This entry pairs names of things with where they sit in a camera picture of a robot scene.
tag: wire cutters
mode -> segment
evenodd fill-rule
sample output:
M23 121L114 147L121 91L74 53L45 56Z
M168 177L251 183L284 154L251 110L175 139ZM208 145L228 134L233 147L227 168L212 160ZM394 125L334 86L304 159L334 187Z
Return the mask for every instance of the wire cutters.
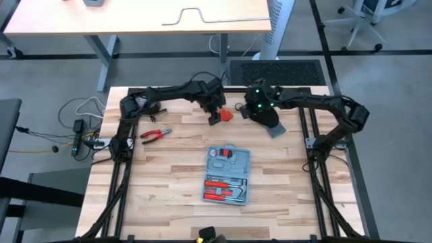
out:
M155 131L150 131L150 132L146 132L144 134L141 134L140 138L147 138L148 136L150 136L151 134L156 134L156 136L152 139L149 140L145 140L144 142L142 142L143 144L149 144L151 142L154 142L160 138L163 138L163 135L168 134L172 132L172 129L164 129L164 130L155 130Z

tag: chair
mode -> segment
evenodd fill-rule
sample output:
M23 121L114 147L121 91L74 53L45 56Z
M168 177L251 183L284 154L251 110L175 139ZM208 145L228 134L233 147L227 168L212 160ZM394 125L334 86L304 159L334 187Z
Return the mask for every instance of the chair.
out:
M353 0L353 8L344 6L340 7L337 12L342 14L346 9L353 15L352 18L340 19L340 20L328 20L324 21L322 28L328 25L342 25L351 24L351 37L345 47L342 47L342 51L347 51L350 47L360 28L368 28L371 30L382 43L386 43L385 39L373 28L382 17L396 14L399 11L412 6L416 0ZM383 48L381 43L375 45L375 52L380 51Z

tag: black floor mat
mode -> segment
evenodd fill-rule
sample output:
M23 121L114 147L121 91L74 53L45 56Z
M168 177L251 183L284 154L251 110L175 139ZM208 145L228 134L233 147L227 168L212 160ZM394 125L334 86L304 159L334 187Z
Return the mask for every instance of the black floor mat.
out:
M325 85L319 60L231 61L231 85L264 78L270 85Z

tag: tool kit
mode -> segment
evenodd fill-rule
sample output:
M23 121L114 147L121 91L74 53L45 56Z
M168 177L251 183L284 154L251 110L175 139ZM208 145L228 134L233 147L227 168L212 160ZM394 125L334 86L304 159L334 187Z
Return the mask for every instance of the tool kit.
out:
M231 205L248 204L248 177L250 173L250 151L210 146L202 189L202 199L214 203Z

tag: white tower fan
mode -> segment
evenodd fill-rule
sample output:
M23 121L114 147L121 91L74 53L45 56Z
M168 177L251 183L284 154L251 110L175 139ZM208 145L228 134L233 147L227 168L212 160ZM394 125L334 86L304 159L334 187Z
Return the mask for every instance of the white tower fan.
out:
M261 51L252 60L279 60L277 52L284 38L296 0L273 0L270 9L271 32L265 34Z

